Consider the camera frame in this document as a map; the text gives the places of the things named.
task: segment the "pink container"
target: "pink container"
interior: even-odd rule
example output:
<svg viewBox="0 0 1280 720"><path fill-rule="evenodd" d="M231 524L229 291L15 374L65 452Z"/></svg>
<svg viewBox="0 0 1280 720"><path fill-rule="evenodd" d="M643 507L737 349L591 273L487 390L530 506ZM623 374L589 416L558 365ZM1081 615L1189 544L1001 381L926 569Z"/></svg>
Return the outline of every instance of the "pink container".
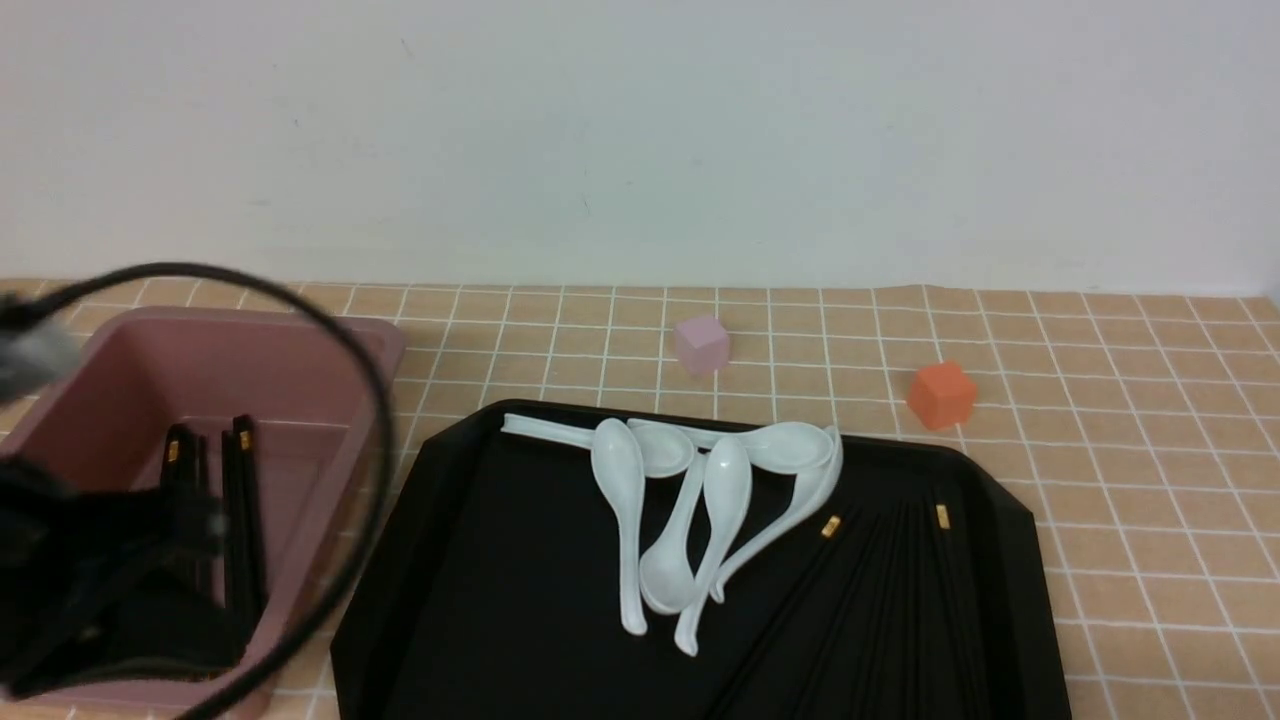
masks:
<svg viewBox="0 0 1280 720"><path fill-rule="evenodd" d="M404 337L383 320L348 328L389 379ZM346 352L298 315L143 307L90 338L81 370L49 388L0 445L84 491L145 488L160 478L165 432L187 423L210 439L209 471L220 489L218 433L232 418L257 421L259 482L270 600L242 666L261 657L302 610L311 568L372 428L372 405ZM220 587L220 562L214 562ZM102 710L173 714L204 700L237 671L205 683L84 685L35 700ZM266 710L264 685L233 712Z"/></svg>

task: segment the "beige tile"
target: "beige tile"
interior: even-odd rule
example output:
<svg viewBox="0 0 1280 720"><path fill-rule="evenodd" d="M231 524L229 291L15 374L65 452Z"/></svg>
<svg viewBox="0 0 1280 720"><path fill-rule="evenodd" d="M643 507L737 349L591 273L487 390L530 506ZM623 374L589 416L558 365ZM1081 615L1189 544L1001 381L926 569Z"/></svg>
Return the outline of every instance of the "beige tile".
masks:
<svg viewBox="0 0 1280 720"><path fill-rule="evenodd" d="M823 307L827 334L845 337L878 337L876 311L870 307Z"/></svg>
<svg viewBox="0 0 1280 720"><path fill-rule="evenodd" d="M660 346L660 331L635 331L623 328L613 328L609 331L609 355L657 359Z"/></svg>
<svg viewBox="0 0 1280 720"><path fill-rule="evenodd" d="M987 324L982 315L964 313L933 313L933 328L941 340L982 342L987 340Z"/></svg>
<svg viewBox="0 0 1280 720"><path fill-rule="evenodd" d="M614 389L652 389L658 387L657 360L618 360L604 363L604 387Z"/></svg>
<svg viewBox="0 0 1280 720"><path fill-rule="evenodd" d="M856 373L858 370L844 369L844 372ZM773 369L773 389L778 395L831 397L831 383L827 379L827 368L778 365ZM767 391L756 389L754 392Z"/></svg>
<svg viewBox="0 0 1280 720"><path fill-rule="evenodd" d="M680 366L675 360L662 363L662 391L663 392L714 392L716 375L694 377Z"/></svg>
<svg viewBox="0 0 1280 720"><path fill-rule="evenodd" d="M434 302L439 305L440 299L435 297ZM556 318L558 315L559 315L558 295L526 295L517 292L511 296L511 307L507 309L508 323L550 324L556 322Z"/></svg>
<svg viewBox="0 0 1280 720"><path fill-rule="evenodd" d="M1115 347L1155 347L1156 338L1147 329L1146 320L1102 318L1097 320L1098 333L1105 345Z"/></svg>
<svg viewBox="0 0 1280 720"><path fill-rule="evenodd" d="M797 423L810 423L819 428L826 428L835 423L831 410L831 400L808 397L780 397L777 421L794 420Z"/></svg>
<svg viewBox="0 0 1280 720"><path fill-rule="evenodd" d="M1071 404L1076 407L1089 410L1129 409L1124 388L1117 379L1068 377L1064 380L1066 382L1066 391L1071 395Z"/></svg>
<svg viewBox="0 0 1280 720"><path fill-rule="evenodd" d="M1080 611L1088 620L1112 623L1151 623L1147 601L1137 575L1094 575L1073 573L1071 582L1080 597Z"/></svg>
<svg viewBox="0 0 1280 720"><path fill-rule="evenodd" d="M1146 445L1142 428L1133 415L1082 410L1080 427L1088 442L1096 445Z"/></svg>
<svg viewBox="0 0 1280 720"><path fill-rule="evenodd" d="M1249 407L1258 415L1280 415L1280 384L1240 386Z"/></svg>
<svg viewBox="0 0 1280 720"><path fill-rule="evenodd" d="M1249 415L1249 406L1235 386L1225 383L1184 382L1183 391L1197 413L1212 415Z"/></svg>
<svg viewBox="0 0 1280 720"><path fill-rule="evenodd" d="M1252 534L1196 533L1196 546L1210 575L1216 578L1272 578L1262 544Z"/></svg>
<svg viewBox="0 0 1280 720"><path fill-rule="evenodd" d="M886 310L878 311L879 331L882 337L897 340L932 340L933 325L929 323L929 314L920 310Z"/></svg>
<svg viewBox="0 0 1280 720"><path fill-rule="evenodd" d="M768 397L722 395L717 400L717 418L735 423L767 425L773 423L773 401Z"/></svg>
<svg viewBox="0 0 1280 720"><path fill-rule="evenodd" d="M1132 295L1085 295L1085 305L1089 313L1098 318L1134 318L1142 315L1138 299Z"/></svg>
<svg viewBox="0 0 1280 720"><path fill-rule="evenodd" d="M502 352L550 352L552 325L507 325L502 329L498 350Z"/></svg>
<svg viewBox="0 0 1280 720"><path fill-rule="evenodd" d="M965 439L1019 439L1018 418L1007 407L974 407L963 432Z"/></svg>
<svg viewBox="0 0 1280 720"><path fill-rule="evenodd" d="M1170 486L1189 488L1226 487L1217 460L1208 452L1158 450L1156 457Z"/></svg>
<svg viewBox="0 0 1280 720"><path fill-rule="evenodd" d="M769 336L756 333L730 333L730 360L733 363L769 363L773 360L773 345ZM676 343L667 337L666 355L675 357Z"/></svg>
<svg viewBox="0 0 1280 720"><path fill-rule="evenodd" d="M893 434L897 425L893 406L873 400L837 400L836 414L841 432L852 434Z"/></svg>
<svg viewBox="0 0 1280 720"><path fill-rule="evenodd" d="M730 305L721 304L719 322L728 332L769 332L769 306L768 305Z"/></svg>
<svg viewBox="0 0 1280 720"><path fill-rule="evenodd" d="M1275 455L1219 455L1231 486L1239 489L1280 491L1280 457Z"/></svg>
<svg viewBox="0 0 1280 720"><path fill-rule="evenodd" d="M822 387L826 391L826 372L822 373ZM730 364L730 366L719 372L719 391L736 395L772 395L774 392L773 379L769 374L768 365L739 364ZM783 393L781 389L777 392L780 395L791 395Z"/></svg>
<svg viewBox="0 0 1280 720"><path fill-rule="evenodd" d="M1199 575L1196 548L1183 530L1125 530L1134 564L1142 573Z"/></svg>
<svg viewBox="0 0 1280 720"><path fill-rule="evenodd" d="M404 307L401 316L426 320L447 320L453 313L453 305L457 296L457 292L443 290L410 290L404 296ZM513 313L515 309L516 304L512 301Z"/></svg>
<svg viewBox="0 0 1280 720"><path fill-rule="evenodd" d="M716 305L710 302L685 302L685 301L667 301L667 327L676 327L685 320L692 320L694 318L701 318L703 315L714 315Z"/></svg>
<svg viewBox="0 0 1280 720"><path fill-rule="evenodd" d="M536 386L502 386L490 384L485 387L484 405L493 405L503 400L538 400L543 395L543 388Z"/></svg>
<svg viewBox="0 0 1280 720"><path fill-rule="evenodd" d="M827 352L831 355L832 365L847 365L852 368L884 366L884 356L881 352L879 341L876 340L828 337Z"/></svg>
<svg viewBox="0 0 1280 720"><path fill-rule="evenodd" d="M996 343L996 354L1006 373L1057 374L1053 355L1043 345Z"/></svg>
<svg viewBox="0 0 1280 720"><path fill-rule="evenodd" d="M547 402L564 402L568 405L594 406L598 396L599 391L581 387L548 387L543 392L543 400Z"/></svg>
<svg viewBox="0 0 1280 720"><path fill-rule="evenodd" d="M1256 689L1189 687L1187 700L1197 717L1222 720L1265 720L1268 717L1262 696Z"/></svg>
<svg viewBox="0 0 1280 720"><path fill-rule="evenodd" d="M1142 352L1137 350L1116 350L1114 352ZM1064 375L1115 375L1111 359L1101 347L1055 346L1053 356Z"/></svg>
<svg viewBox="0 0 1280 720"><path fill-rule="evenodd" d="M997 480L1032 479L1032 459L1021 442L966 442L969 457Z"/></svg>
<svg viewBox="0 0 1280 720"><path fill-rule="evenodd" d="M776 287L769 290L769 302L818 305L818 291L809 287Z"/></svg>
<svg viewBox="0 0 1280 720"><path fill-rule="evenodd" d="M1271 347L1253 325L1206 325L1213 346L1219 350L1267 352Z"/></svg>
<svg viewBox="0 0 1280 720"><path fill-rule="evenodd" d="M554 355L604 355L608 331L605 328L558 328L554 337L556 345L552 346Z"/></svg>
<svg viewBox="0 0 1280 720"><path fill-rule="evenodd" d="M488 382L503 384L543 384L547 357L541 355L497 355Z"/></svg>
<svg viewBox="0 0 1280 720"><path fill-rule="evenodd" d="M1147 597L1156 611L1156 620L1169 625L1201 625L1207 628L1222 626L1226 618L1222 616L1217 600L1213 597L1213 588L1208 580L1189 578L1143 578L1142 584L1147 588ZM1174 650L1174 659L1183 665L1180 651ZM1192 679L1183 674L1183 678Z"/></svg>
<svg viewBox="0 0 1280 720"><path fill-rule="evenodd" d="M1037 410L1023 407L1018 411L1023 432L1029 442L1080 442L1080 425L1070 410Z"/></svg>
<svg viewBox="0 0 1280 720"><path fill-rule="evenodd" d="M1172 679L1160 635L1151 628L1091 625L1102 673L1121 678Z"/></svg>
<svg viewBox="0 0 1280 720"><path fill-rule="evenodd" d="M691 392L664 392L658 397L658 413L677 418L713 419L716 397Z"/></svg>
<svg viewBox="0 0 1280 720"><path fill-rule="evenodd" d="M667 297L672 300L700 300L714 301L716 288L710 287L668 287Z"/></svg>
<svg viewBox="0 0 1280 720"><path fill-rule="evenodd" d="M916 370L938 360L938 346L932 341L884 341L884 364L890 368Z"/></svg>
<svg viewBox="0 0 1280 720"><path fill-rule="evenodd" d="M1102 482L1115 486L1162 484L1160 468L1148 450L1130 447L1094 447Z"/></svg>
<svg viewBox="0 0 1280 720"><path fill-rule="evenodd" d="M1213 352L1197 352L1194 350L1170 350L1169 365L1174 374L1183 380L1229 380L1226 366Z"/></svg>
<svg viewBox="0 0 1280 720"><path fill-rule="evenodd" d="M497 323L449 323L449 334L444 337L444 350L475 350L492 352L498 347L498 333L502 325Z"/></svg>
<svg viewBox="0 0 1280 720"><path fill-rule="evenodd" d="M924 307L924 286L878 287L873 292L881 307Z"/></svg>
<svg viewBox="0 0 1280 720"><path fill-rule="evenodd" d="M1062 671L1068 675L1097 675L1093 656L1089 653L1089 641L1083 625L1056 625L1059 651L1062 655Z"/></svg>
<svg viewBox="0 0 1280 720"><path fill-rule="evenodd" d="M1224 352L1231 377L1242 383L1280 383L1280 361L1272 355Z"/></svg>
<svg viewBox="0 0 1280 720"><path fill-rule="evenodd" d="M1240 302L1254 322L1280 323L1280 307L1276 307L1275 302L1266 297L1244 297L1240 299Z"/></svg>
<svg viewBox="0 0 1280 720"><path fill-rule="evenodd" d="M1033 292L1032 302L1042 315L1088 315L1084 297L1078 292Z"/></svg>
<svg viewBox="0 0 1280 720"><path fill-rule="evenodd" d="M947 342L941 343L942 359L959 363L970 373L995 373L1000 370L996 351L987 342Z"/></svg>
<svg viewBox="0 0 1280 720"><path fill-rule="evenodd" d="M991 337L997 341L1044 342L1039 320L1030 315L987 315Z"/></svg>
<svg viewBox="0 0 1280 720"><path fill-rule="evenodd" d="M1247 323L1249 314L1235 297L1190 297L1196 315L1204 323Z"/></svg>
<svg viewBox="0 0 1280 720"><path fill-rule="evenodd" d="M599 387L603 363L600 357L552 357L547 384Z"/></svg>
<svg viewBox="0 0 1280 720"><path fill-rule="evenodd" d="M609 324L611 300L595 296L564 296L561 302L559 324L562 325L595 325Z"/></svg>
<svg viewBox="0 0 1280 720"><path fill-rule="evenodd" d="M1242 532L1249 529L1249 521L1244 518L1240 503L1231 493L1185 488L1178 488L1172 492L1189 528Z"/></svg>
<svg viewBox="0 0 1280 720"><path fill-rule="evenodd" d="M1181 528L1174 498L1164 488L1108 488L1121 525Z"/></svg>
<svg viewBox="0 0 1280 720"><path fill-rule="evenodd" d="M764 288L726 288L719 290L721 302L768 302L769 291Z"/></svg>
<svg viewBox="0 0 1280 720"><path fill-rule="evenodd" d="M826 365L827 343L814 336L773 336L773 361L795 365Z"/></svg>
<svg viewBox="0 0 1280 720"><path fill-rule="evenodd" d="M1174 380L1124 380L1134 410L1147 413L1189 413L1190 407Z"/></svg>
<svg viewBox="0 0 1280 720"><path fill-rule="evenodd" d="M1194 320L1190 304L1185 297L1176 295L1147 295L1139 296L1138 304L1151 319L1162 320Z"/></svg>
<svg viewBox="0 0 1280 720"><path fill-rule="evenodd" d="M1210 350L1213 347L1199 323L1152 320L1151 329L1156 332L1156 340L1164 347L1183 350Z"/></svg>
<svg viewBox="0 0 1280 720"><path fill-rule="evenodd" d="M1050 342L1059 345L1102 345L1089 318L1041 318Z"/></svg>
<svg viewBox="0 0 1280 720"><path fill-rule="evenodd" d="M1102 528L1059 528L1062 552L1073 570L1120 570L1132 573L1120 532Z"/></svg>
<svg viewBox="0 0 1280 720"><path fill-rule="evenodd" d="M1169 363L1158 350L1111 350L1111 361L1121 378L1171 378Z"/></svg>
<svg viewBox="0 0 1280 720"><path fill-rule="evenodd" d="M1176 685L1111 680L1111 702L1124 720L1187 720L1187 703Z"/></svg>
<svg viewBox="0 0 1280 720"><path fill-rule="evenodd" d="M1213 584L1236 628L1280 628L1280 584L1222 579Z"/></svg>
<svg viewBox="0 0 1280 720"><path fill-rule="evenodd" d="M1280 635L1240 633L1244 655L1263 685L1280 685Z"/></svg>
<svg viewBox="0 0 1280 720"><path fill-rule="evenodd" d="M979 290L978 299L987 313L1030 315L1036 311L1032 296L1021 290Z"/></svg>
<svg viewBox="0 0 1280 720"><path fill-rule="evenodd" d="M1249 493L1242 496L1242 502L1258 532L1280 533L1280 495Z"/></svg>
<svg viewBox="0 0 1280 720"><path fill-rule="evenodd" d="M1174 450L1208 447L1208 441L1204 439L1204 433L1199 430L1196 419L1188 415L1140 413L1138 420L1155 447Z"/></svg>
<svg viewBox="0 0 1280 720"><path fill-rule="evenodd" d="M630 389L605 389L600 393L600 407L613 407L628 413L653 413L655 395Z"/></svg>
<svg viewBox="0 0 1280 720"><path fill-rule="evenodd" d="M850 400L888 400L888 383L884 379L883 370L832 368L831 383L836 397Z"/></svg>
<svg viewBox="0 0 1280 720"><path fill-rule="evenodd" d="M1153 580L1156 578L1147 578L1143 582L1148 587L1156 584ZM1166 598L1170 606L1176 607L1167 612L1170 618L1181 616L1196 616L1203 615L1204 609L1196 610L1192 603L1202 603L1207 601L1213 606L1213 596L1208 589L1208 583L1203 580L1192 580L1193 583L1199 583L1197 591L1192 591L1188 584L1175 585L1188 594L1179 598ZM1212 611L1217 614L1217 607L1212 607ZM1164 620L1165 623L1172 623L1174 620ZM1244 657L1240 655L1240 650L1235 647L1235 639L1230 633L1215 633L1206 630L1180 630L1180 629L1165 629L1165 642L1169 644L1169 653L1174 656L1174 664L1178 666L1178 671L1184 680L1190 680L1193 683L1249 683L1249 670L1244 665Z"/></svg>
<svg viewBox="0 0 1280 720"><path fill-rule="evenodd" d="M1100 480L1093 470L1093 460L1089 457L1087 447L1034 443L1028 447L1036 464L1036 473L1042 480L1080 483L1097 483Z"/></svg>
<svg viewBox="0 0 1280 720"><path fill-rule="evenodd" d="M493 355L479 352L442 352L433 380L483 383L489 377Z"/></svg>

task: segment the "black wire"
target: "black wire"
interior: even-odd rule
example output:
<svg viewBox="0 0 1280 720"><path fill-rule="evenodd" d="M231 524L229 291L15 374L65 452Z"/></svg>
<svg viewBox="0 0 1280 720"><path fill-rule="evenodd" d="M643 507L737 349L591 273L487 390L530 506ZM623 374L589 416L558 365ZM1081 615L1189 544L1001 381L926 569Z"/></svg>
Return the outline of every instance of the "black wire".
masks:
<svg viewBox="0 0 1280 720"><path fill-rule="evenodd" d="M355 585L356 577L360 574L360 569L364 565L366 556L372 551L374 539L378 534L378 519L383 514L383 505L385 505L387 496L390 492L393 479L392 457L394 456L393 448L396 447L396 427L392 420L390 395L387 388L387 380L383 378L381 372L379 372L378 364L364 348L364 346L360 345L360 341L356 340L351 331L342 327L338 320L308 300L305 300L270 281L237 270L229 270L215 265L201 265L197 263L151 263L146 265L122 268L96 278L68 284L38 300L31 301L26 309L27 313L29 313L27 318L33 323L40 322L69 307L86 295L132 281L159 277L188 277L236 284L279 300L280 302L291 305L300 310L303 315L308 316L326 333L333 336L333 338L337 340L338 343L342 345L355 359L361 375L364 375L364 379L372 393L374 421L378 425L378 434L381 441L381 457L379 459L375 474L376 479L374 483L372 506L369 509L369 516L365 519L365 524L360 529L360 534L356 538L351 556L338 570L333 584L325 589L310 612L298 620L296 625L289 628L275 647L268 651L261 660L228 683L227 687L209 696L178 717L178 720L214 720L248 696L253 688L261 685L271 675L284 667L284 664L288 662L291 657L297 655L297 652L302 650L302 646L306 644L312 635L315 635L334 609L338 607L338 603L342 601L347 591Z"/></svg>

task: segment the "white grout line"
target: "white grout line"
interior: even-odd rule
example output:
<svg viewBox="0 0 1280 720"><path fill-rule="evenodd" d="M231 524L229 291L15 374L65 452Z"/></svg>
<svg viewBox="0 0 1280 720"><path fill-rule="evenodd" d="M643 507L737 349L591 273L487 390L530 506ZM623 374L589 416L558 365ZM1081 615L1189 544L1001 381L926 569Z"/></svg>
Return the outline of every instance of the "white grout line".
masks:
<svg viewBox="0 0 1280 720"><path fill-rule="evenodd" d="M1093 316L1092 311L1089 314L1089 322L1093 324L1093 331L1097 332L1098 336L1101 337L1102 336L1101 328L1098 328L1097 318ZM1147 331L1151 332L1152 337L1155 337L1155 334L1156 334L1155 333L1155 328L1152 328L1151 323L1147 323ZM1111 369L1115 370L1119 374L1119 368L1116 368L1116 365L1115 365L1115 359L1111 355L1111 350L1106 345L1103 345L1102 346L1102 352L1107 356L1107 363L1111 364ZM1161 351L1161 357L1164 359L1165 364L1169 364L1169 359L1167 359L1167 356L1165 356L1164 351ZM1174 378L1175 378L1175 384L1179 388L1179 392L1181 392L1181 395L1183 395L1183 401L1187 402L1188 407L1192 407L1193 413L1194 413L1194 406L1190 402L1190 397L1183 389L1181 383L1176 380L1176 373L1174 374ZM1120 383L1120 392L1121 392L1121 395L1124 395L1125 402L1129 405L1129 407L1133 409L1134 414L1137 414L1138 409L1137 409L1137 405L1133 401L1133 397L1129 395L1129 387L1125 386L1124 383ZM1138 432L1142 433L1143 442L1147 443L1147 447L1152 447L1151 437L1147 434L1147 428L1143 427L1142 423L1137 423L1137 425L1138 425ZM1153 447L1151 450L1151 456L1152 456L1153 460L1156 460L1156 451L1155 451ZM1226 468L1221 466L1220 469L1222 471L1222 477L1226 478ZM1196 542L1196 537L1192 534L1192 532L1189 529L1189 524L1187 523L1187 516L1183 514L1181 502L1179 502L1178 495L1175 495L1172 492L1172 487L1174 486L1171 486L1169 483L1169 478L1165 474L1165 466L1158 460L1156 460L1156 470L1160 473L1160 479L1164 483L1164 486L1166 488L1166 492L1169 492L1169 498L1172 502L1174 512L1178 515L1178 521L1183 524L1183 530L1187 534L1187 542L1190 543L1190 546L1192 546L1192 553L1196 556L1196 562L1197 562L1197 565L1199 565L1201 571L1208 579L1210 592L1213 593L1213 602L1215 602L1215 605L1217 605L1219 612L1222 614L1224 620L1228 623L1228 626L1230 628L1231 626L1231 616L1228 612L1226 602L1222 601L1222 596L1217 591L1217 583L1213 582L1215 579L1213 579L1213 577L1208 571L1208 564L1204 561L1204 557L1201 555L1199 543ZM1106 486L1103 486L1102 492L1106 495L1107 505L1111 507L1112 516L1119 521L1120 516L1115 512L1115 506L1111 503L1111 492L1106 488ZM1235 495L1235 498L1236 498L1236 502L1240 501L1239 495ZM1240 511L1244 512L1243 503L1240 506ZM1124 541L1125 550L1128 551L1128 548L1129 548L1129 541L1125 538L1124 530L1120 532L1120 538L1121 538L1121 541ZM1137 564L1137 560L1133 557L1132 552L1130 552L1129 560L1130 560L1130 562L1133 562L1133 568L1137 569L1138 564ZM1275 571L1275 566L1272 565L1272 573L1274 571ZM1139 582L1138 587L1142 589L1143 597L1147 598L1147 584L1143 583L1143 582ZM1160 619L1158 619L1158 616L1155 612L1155 607L1153 606L1148 606L1148 611L1151 611L1152 620L1156 620L1157 624L1158 624ZM1158 626L1156 628L1156 632L1160 634L1161 642L1164 642L1164 632ZM1244 652L1244 643L1240 642L1240 635L1236 634L1234 632L1234 629L1231 630L1231 638L1235 642L1235 648L1236 648L1236 651L1239 651L1240 657L1244 659L1244 666L1245 666L1245 669L1249 673L1249 679L1253 680L1254 685L1257 685L1258 684L1258 675L1257 675L1257 673L1253 669L1253 664L1249 662L1248 653ZM1169 661L1170 661L1170 664L1172 664L1172 661L1174 661L1172 653L1170 653ZM1174 676L1175 678L1180 676L1178 674L1176 666L1174 667ZM1275 715L1271 712L1270 708L1267 710L1267 716L1271 720L1275 720Z"/></svg>
<svg viewBox="0 0 1280 720"><path fill-rule="evenodd" d="M982 296L980 295L978 296L978 307L979 309L983 307L983 302L982 302ZM987 327L987 334L989 336L991 334L991 320L987 318L986 313L982 314L982 322ZM1042 333L1044 332L1043 325L1041 327L1041 332ZM992 341L992 343L991 343L991 351L992 351L992 355L996 356L996 366L1002 372L1004 370L1004 360L1000 357L1000 352L998 352L998 350L996 347L995 341ZM1057 359L1053 360L1053 365L1055 365L1055 368L1057 366ZM1005 392L1009 395L1009 398L1012 400L1012 397L1014 397L1014 389L1009 384L1009 378L1005 377L1005 375L1001 375L1001 377L1002 377L1002 380L1005 383ZM1053 523L1053 510L1050 506L1048 496L1044 493L1044 486L1042 486L1039 483L1039 470L1036 468L1036 459L1033 456L1030 456L1029 443L1027 442L1027 430L1023 428L1021 415L1018 413L1018 409L1014 409L1012 414L1014 414L1014 424L1018 425L1018 436L1021 438L1024 447L1028 447L1027 455L1028 455L1028 459L1030 460L1032 475L1036 477L1036 489L1037 489L1037 492L1039 492L1039 496L1041 496L1041 506L1044 509L1044 519L1048 521L1050 537L1053 538L1053 543L1057 546L1057 548L1056 548L1057 550L1057 556L1062 559L1062 568L1066 569L1066 570L1070 570L1070 562L1068 562L1068 559L1066 559L1066 550L1065 550L1065 546L1062 544L1062 537L1059 534L1057 525ZM1125 546L1125 552L1128 552L1128 551L1129 551L1129 547ZM1129 562L1133 564L1132 553L1130 553ZM1137 565L1132 565L1132 566L1134 569L1137 569ZM1075 607L1083 609L1084 603L1080 602L1080 593L1075 588L1075 582L1073 580L1070 573L1068 573L1068 575L1066 575L1066 588L1071 593L1071 601L1075 603ZM1147 601L1147 606L1149 609L1149 606L1151 606L1149 601ZM1152 612L1151 616L1155 618L1156 614ZM1089 659L1093 661L1093 667L1097 669L1098 671L1101 671L1102 670L1102 660L1098 656L1098 648L1097 648L1097 646L1093 643L1093 634L1089 633L1088 628L1084 628L1084 642L1089 647ZM1169 653L1169 647L1167 646L1165 646L1165 653L1166 655ZM1111 712L1111 717L1116 719L1115 701L1111 698L1111 689L1106 685L1106 683L1102 684L1102 697L1107 702L1107 710ZM1183 697L1183 702L1187 705L1187 707L1190 707L1190 703L1185 698L1185 693L1184 693L1184 697Z"/></svg>

